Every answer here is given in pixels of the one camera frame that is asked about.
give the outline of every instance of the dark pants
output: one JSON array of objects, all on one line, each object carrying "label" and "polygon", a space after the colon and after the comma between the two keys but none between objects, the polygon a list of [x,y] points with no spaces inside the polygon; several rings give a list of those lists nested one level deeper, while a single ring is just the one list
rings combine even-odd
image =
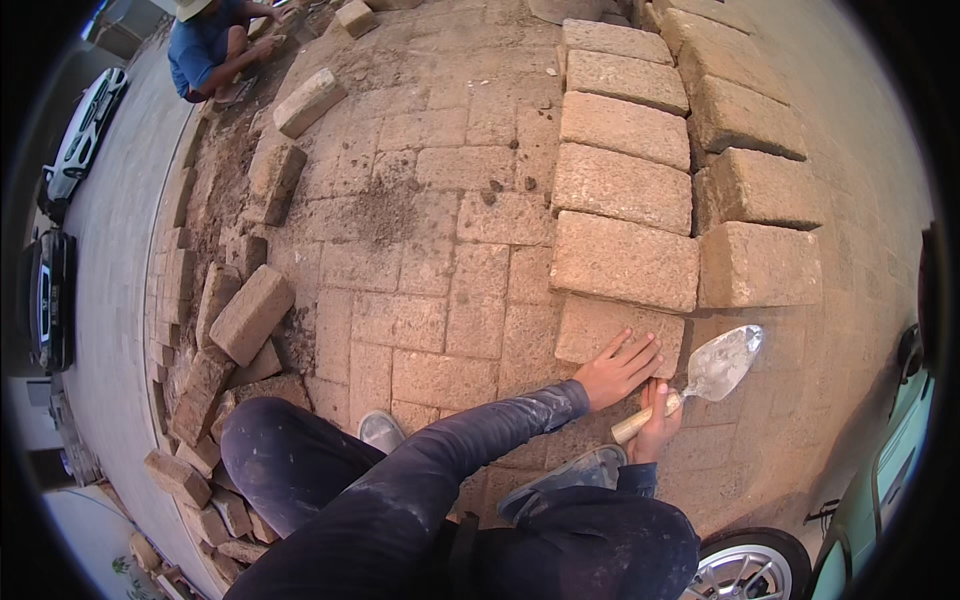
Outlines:
[{"label": "dark pants", "polygon": [[[279,398],[241,403],[224,426],[223,459],[256,511],[283,537],[384,458],[376,448]],[[494,598],[677,598],[699,540],[678,509],[592,487],[542,493],[515,529],[476,532],[469,587]],[[447,568],[458,526],[445,521],[414,576],[419,597],[461,597]],[[316,577],[316,573],[304,573]]]}]

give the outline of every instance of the person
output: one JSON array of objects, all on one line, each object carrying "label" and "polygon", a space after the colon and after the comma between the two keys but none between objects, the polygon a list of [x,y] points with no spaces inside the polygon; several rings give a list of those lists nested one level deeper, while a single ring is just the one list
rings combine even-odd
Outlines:
[{"label": "person", "polygon": [[[224,424],[224,463],[284,540],[225,597],[679,597],[696,573],[699,539],[653,492],[658,454],[682,412],[666,416],[666,382],[648,380],[663,362],[660,340],[648,333],[621,349],[630,335],[571,379],[438,420],[405,441],[382,412],[363,419],[357,439],[280,398],[241,403]],[[602,446],[507,494],[497,508],[513,528],[478,531],[471,514],[459,524],[445,518],[480,467],[644,382],[640,404],[653,417],[625,456]]]},{"label": "person", "polygon": [[176,0],[177,20],[170,32],[167,59],[177,93],[197,104],[242,102],[255,78],[234,78],[257,60],[268,58],[285,36],[267,36],[248,47],[250,20],[260,16],[282,23],[291,8],[278,9],[250,0]]}]

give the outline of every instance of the asphalt road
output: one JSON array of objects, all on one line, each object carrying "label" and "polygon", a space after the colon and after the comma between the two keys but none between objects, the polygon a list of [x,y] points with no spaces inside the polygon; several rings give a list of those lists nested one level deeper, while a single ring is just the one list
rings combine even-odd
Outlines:
[{"label": "asphalt road", "polygon": [[137,525],[204,594],[219,598],[173,500],[143,467],[156,447],[143,356],[147,258],[191,107],[170,81],[165,40],[129,74],[131,87],[64,224],[78,238],[79,264],[76,362],[63,383],[81,436]]}]

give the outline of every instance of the shoe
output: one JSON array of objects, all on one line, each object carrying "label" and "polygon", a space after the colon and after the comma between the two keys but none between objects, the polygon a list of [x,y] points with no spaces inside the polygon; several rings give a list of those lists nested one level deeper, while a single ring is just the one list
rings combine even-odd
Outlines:
[{"label": "shoe", "polygon": [[616,490],[616,480],[620,474],[618,469],[626,464],[627,453],[623,448],[614,444],[602,445],[503,496],[496,504],[496,512],[504,520],[516,525],[527,513],[531,500],[538,492],[552,492],[574,486]]},{"label": "shoe", "polygon": [[370,411],[360,419],[357,438],[384,454],[390,454],[406,440],[406,436],[403,435],[400,426],[396,424],[390,413],[380,410]]}]

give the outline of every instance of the trowel handle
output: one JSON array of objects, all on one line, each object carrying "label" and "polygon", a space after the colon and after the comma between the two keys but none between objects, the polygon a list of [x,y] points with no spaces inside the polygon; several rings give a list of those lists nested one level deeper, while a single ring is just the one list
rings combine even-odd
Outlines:
[{"label": "trowel handle", "polygon": [[[670,395],[666,397],[666,414],[670,415],[673,411],[680,408],[680,405],[684,400],[676,392],[670,392]],[[643,423],[650,420],[654,415],[654,408],[648,406],[636,413],[635,415],[628,417],[621,422],[617,423],[610,428],[610,432],[613,433],[613,438],[620,445],[624,445],[633,436],[636,435],[636,432],[640,430],[640,427],[643,426]]]}]

